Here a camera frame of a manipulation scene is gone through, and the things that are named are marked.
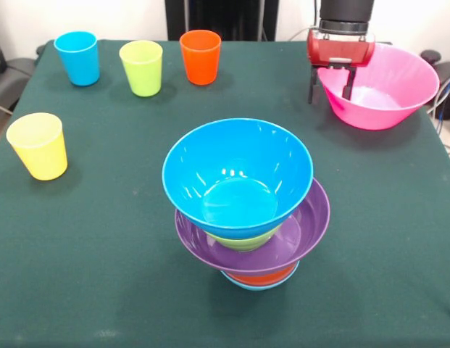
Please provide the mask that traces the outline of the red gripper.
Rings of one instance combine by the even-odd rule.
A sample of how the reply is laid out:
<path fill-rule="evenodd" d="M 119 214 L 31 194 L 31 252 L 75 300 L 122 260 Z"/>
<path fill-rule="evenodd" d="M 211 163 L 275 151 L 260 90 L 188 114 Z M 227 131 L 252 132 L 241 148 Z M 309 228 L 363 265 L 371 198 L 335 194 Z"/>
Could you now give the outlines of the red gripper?
<path fill-rule="evenodd" d="M 337 35 L 322 33 L 318 29 L 310 29 L 307 36 L 307 53 L 311 67 L 308 103 L 313 104 L 319 95 L 318 67 L 348 65 L 352 67 L 366 66 L 374 52 L 373 37 L 358 35 Z M 356 68 L 349 71 L 342 97 L 351 100 L 352 88 L 356 77 Z"/>

